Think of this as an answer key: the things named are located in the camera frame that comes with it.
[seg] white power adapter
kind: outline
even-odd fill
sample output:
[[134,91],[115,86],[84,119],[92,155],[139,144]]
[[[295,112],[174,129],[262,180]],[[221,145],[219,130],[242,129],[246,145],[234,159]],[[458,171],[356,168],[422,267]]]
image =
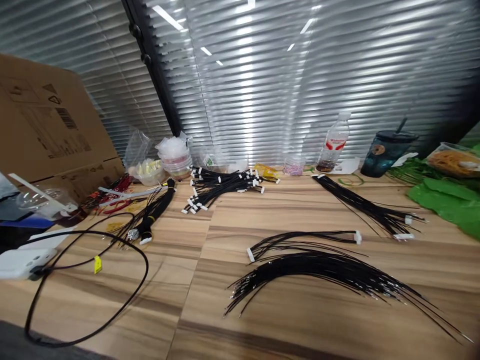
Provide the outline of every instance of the white power adapter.
[[28,279],[32,269],[48,263],[55,255],[54,248],[25,248],[0,254],[0,279]]

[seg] yellow package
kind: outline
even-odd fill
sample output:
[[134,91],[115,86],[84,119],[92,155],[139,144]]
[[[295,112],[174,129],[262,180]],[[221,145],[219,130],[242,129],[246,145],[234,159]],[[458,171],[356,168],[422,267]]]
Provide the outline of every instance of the yellow package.
[[279,178],[279,173],[273,167],[256,163],[255,170],[257,170],[260,176],[264,178],[275,178],[275,179]]

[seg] dark blue cup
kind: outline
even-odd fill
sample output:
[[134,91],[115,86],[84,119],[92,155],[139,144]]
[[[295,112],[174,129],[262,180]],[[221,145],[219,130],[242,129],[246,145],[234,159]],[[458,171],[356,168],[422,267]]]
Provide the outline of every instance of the dark blue cup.
[[411,132],[377,132],[360,172],[370,178],[381,177],[418,138]]

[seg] plastic water bottle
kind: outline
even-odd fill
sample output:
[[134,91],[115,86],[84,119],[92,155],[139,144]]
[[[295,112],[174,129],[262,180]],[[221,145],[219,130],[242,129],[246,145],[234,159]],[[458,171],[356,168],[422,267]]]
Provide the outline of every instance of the plastic water bottle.
[[338,120],[326,133],[320,160],[316,166],[319,172],[329,173],[334,169],[350,134],[348,123],[350,115],[350,112],[339,113]]

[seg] noodles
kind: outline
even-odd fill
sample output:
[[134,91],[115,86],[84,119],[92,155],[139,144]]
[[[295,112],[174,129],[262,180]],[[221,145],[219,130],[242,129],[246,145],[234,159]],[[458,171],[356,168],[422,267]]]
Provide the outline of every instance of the noodles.
[[480,159],[473,154],[457,151],[442,150],[432,153],[428,157],[428,164],[443,173],[461,178],[480,177]]

